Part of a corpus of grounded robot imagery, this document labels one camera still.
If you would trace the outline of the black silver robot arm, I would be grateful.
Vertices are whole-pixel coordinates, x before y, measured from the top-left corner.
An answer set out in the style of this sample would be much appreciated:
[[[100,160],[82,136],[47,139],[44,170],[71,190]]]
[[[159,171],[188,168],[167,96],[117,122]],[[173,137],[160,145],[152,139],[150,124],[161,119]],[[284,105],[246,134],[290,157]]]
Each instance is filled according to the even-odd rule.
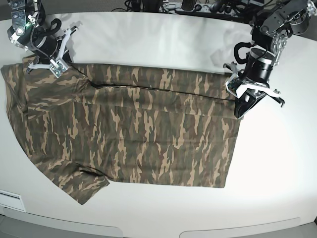
[[[41,0],[9,0],[12,26],[8,38],[12,44],[30,50],[44,64],[56,64],[62,58],[63,38],[55,34],[61,29],[62,22],[55,18],[45,28],[46,12]]]
[[[270,10],[257,13],[252,22],[252,41],[238,43],[234,56],[238,64],[245,65],[239,71],[231,63],[227,91],[235,100],[234,115],[242,118],[265,96],[269,96],[281,106],[285,101],[278,90],[271,90],[269,77],[279,64],[282,51],[292,35],[302,35],[309,27],[312,16],[317,14],[315,0],[287,0]]]

